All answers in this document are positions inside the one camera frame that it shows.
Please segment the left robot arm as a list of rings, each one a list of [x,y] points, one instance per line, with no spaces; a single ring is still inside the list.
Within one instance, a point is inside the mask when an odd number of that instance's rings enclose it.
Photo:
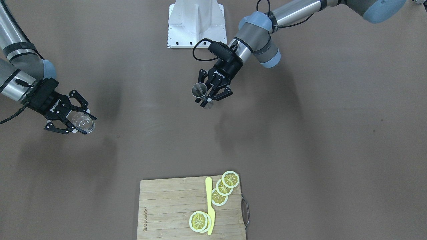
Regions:
[[[281,53],[273,43],[272,34],[279,29],[304,23],[316,12],[326,7],[346,5],[371,23],[381,23],[403,6],[404,0],[293,0],[268,12],[253,12],[239,23],[239,30],[229,44],[204,38],[209,42],[208,50],[215,55],[215,65],[210,70],[200,70],[198,82],[192,87],[195,102],[210,108],[233,94],[230,88],[250,56],[266,68],[276,66]]]

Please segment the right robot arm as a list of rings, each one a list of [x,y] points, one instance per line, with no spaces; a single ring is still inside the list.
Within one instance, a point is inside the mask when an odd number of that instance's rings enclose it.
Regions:
[[[0,45],[6,60],[1,59],[1,94],[23,106],[1,124],[20,115],[26,108],[47,119],[44,129],[61,133],[88,134],[93,131],[96,117],[90,114],[88,102],[77,90],[63,95],[58,86],[54,65],[44,59],[22,31],[6,2],[0,6]]]

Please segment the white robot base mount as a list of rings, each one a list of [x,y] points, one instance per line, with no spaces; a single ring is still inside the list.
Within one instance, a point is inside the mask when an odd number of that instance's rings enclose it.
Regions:
[[[177,0],[168,23],[169,48],[192,48],[203,38],[227,43],[224,6],[216,0]]]

